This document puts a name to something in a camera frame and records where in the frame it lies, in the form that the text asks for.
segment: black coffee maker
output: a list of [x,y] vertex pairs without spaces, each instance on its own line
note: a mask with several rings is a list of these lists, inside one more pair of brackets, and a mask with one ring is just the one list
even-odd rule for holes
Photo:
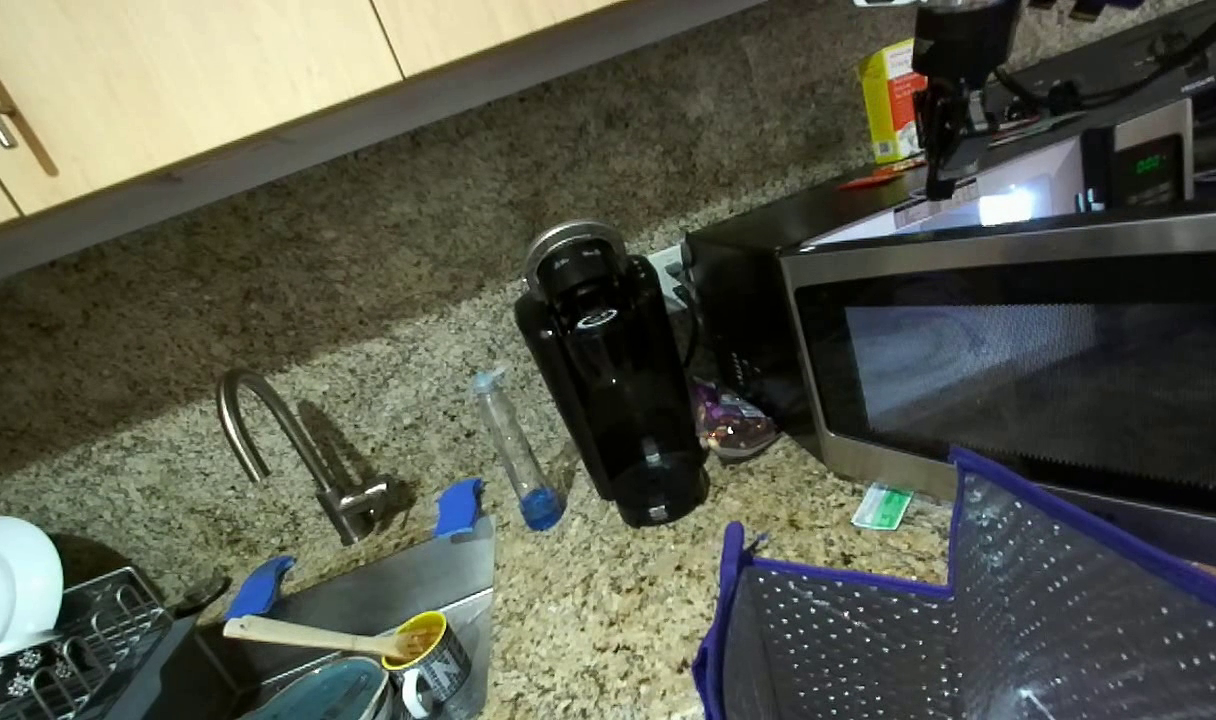
[[515,321],[598,490],[627,525],[693,512],[705,448],[652,264],[606,224],[557,224],[530,247]]

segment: sink faucet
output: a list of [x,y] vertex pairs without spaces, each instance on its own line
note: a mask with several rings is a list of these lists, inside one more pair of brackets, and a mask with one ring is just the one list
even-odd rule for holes
[[270,469],[263,469],[263,461],[259,461],[259,453],[257,453],[257,442],[245,427],[242,386],[247,386],[278,417],[291,453],[313,470],[317,499],[322,499],[325,515],[334,519],[341,543],[351,543],[351,541],[377,533],[377,525],[379,525],[377,507],[383,507],[391,499],[391,483],[377,479],[368,487],[349,490],[349,479],[330,469],[322,442],[291,417],[285,397],[263,375],[257,375],[247,368],[238,368],[238,373],[223,373],[221,382],[216,382],[216,417],[221,417],[221,427],[234,440],[234,453],[245,464],[247,479],[259,483],[270,476]]

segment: granite backsplash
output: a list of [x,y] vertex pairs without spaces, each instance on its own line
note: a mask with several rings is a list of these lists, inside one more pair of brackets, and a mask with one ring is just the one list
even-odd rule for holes
[[[513,368],[540,461],[577,476],[513,333],[530,240],[602,214],[661,247],[863,165],[858,63],[908,27],[908,10],[770,0],[6,278],[0,512],[96,536],[163,592],[271,547],[337,551],[271,423],[251,412],[270,483],[247,483],[221,437],[216,375],[247,362],[420,499],[401,525],[430,529],[426,499],[449,479],[494,476],[463,397],[481,362]],[[1082,37],[1041,20],[1018,49],[1050,54]]]

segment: cord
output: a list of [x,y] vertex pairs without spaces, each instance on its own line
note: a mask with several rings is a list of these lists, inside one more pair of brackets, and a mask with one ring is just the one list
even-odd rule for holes
[[1138,91],[1144,91],[1148,82],[1158,82],[1159,76],[1168,76],[1174,69],[1186,69],[1191,63],[1196,54],[1204,54],[1210,49],[1216,42],[1216,20],[1196,37],[1187,40],[1180,50],[1163,54],[1148,76],[1134,80],[1134,82],[1122,82],[1122,89],[1110,89],[1110,91],[1092,91],[1092,95],[1082,95],[1072,82],[1060,82],[1051,95],[1041,95],[1034,89],[1024,89],[1018,76],[1009,76],[1004,69],[998,71],[998,80],[1024,104],[1034,107],[1045,107],[1045,112],[1069,112],[1069,104],[1078,107],[1104,107],[1104,104],[1115,104],[1115,100],[1129,100]]

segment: stainless steel microwave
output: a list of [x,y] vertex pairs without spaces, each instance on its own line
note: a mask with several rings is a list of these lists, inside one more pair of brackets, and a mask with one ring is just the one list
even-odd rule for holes
[[782,250],[819,455],[950,479],[990,453],[1216,562],[1216,211]]
[[1163,104],[1110,131],[1018,145],[994,155],[951,198],[925,198],[925,175],[854,190],[830,181],[731,219],[684,232],[714,375],[782,423],[808,423],[808,390],[792,348],[782,257],[811,244],[908,236],[936,226],[994,226],[1072,214],[1086,204],[1144,204],[1191,195],[1191,104]]

